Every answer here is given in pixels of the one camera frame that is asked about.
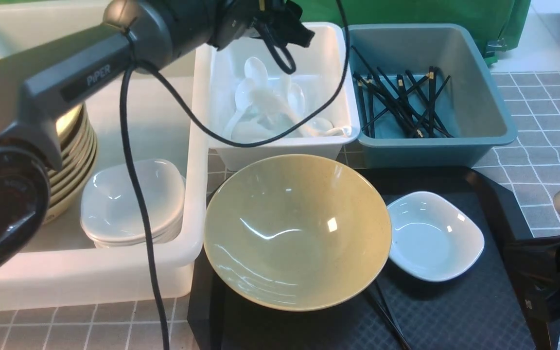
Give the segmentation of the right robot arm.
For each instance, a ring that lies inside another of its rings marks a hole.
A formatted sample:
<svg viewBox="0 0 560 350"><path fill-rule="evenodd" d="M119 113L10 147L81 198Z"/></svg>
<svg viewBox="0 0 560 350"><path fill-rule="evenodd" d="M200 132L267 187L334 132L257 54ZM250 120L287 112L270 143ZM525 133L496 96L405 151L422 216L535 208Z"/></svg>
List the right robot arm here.
<svg viewBox="0 0 560 350"><path fill-rule="evenodd" d="M560 236L517 240L501 250L538 350L554 350L560 336Z"/></svg>

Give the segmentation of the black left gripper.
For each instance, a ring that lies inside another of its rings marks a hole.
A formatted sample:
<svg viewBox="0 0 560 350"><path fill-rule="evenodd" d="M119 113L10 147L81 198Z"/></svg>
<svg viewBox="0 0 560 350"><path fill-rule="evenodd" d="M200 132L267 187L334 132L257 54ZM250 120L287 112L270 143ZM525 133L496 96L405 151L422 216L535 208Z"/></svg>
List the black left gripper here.
<svg viewBox="0 0 560 350"><path fill-rule="evenodd" d="M249 37L276 47L309 47L315 33L302 24L303 13L293 0L219 0L210 46L222 50Z"/></svg>

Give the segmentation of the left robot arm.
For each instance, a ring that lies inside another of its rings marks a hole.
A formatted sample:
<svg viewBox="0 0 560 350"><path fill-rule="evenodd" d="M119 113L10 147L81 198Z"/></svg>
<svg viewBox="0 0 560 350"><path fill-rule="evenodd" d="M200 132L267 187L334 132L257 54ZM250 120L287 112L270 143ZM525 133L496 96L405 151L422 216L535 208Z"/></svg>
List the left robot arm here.
<svg viewBox="0 0 560 350"><path fill-rule="evenodd" d="M314 32L291 0L112 0L101 24L0 59L0 267L37 233L47 171L63 167L56 120L128 69L160 70L207 44L260 38L274 60Z"/></svg>

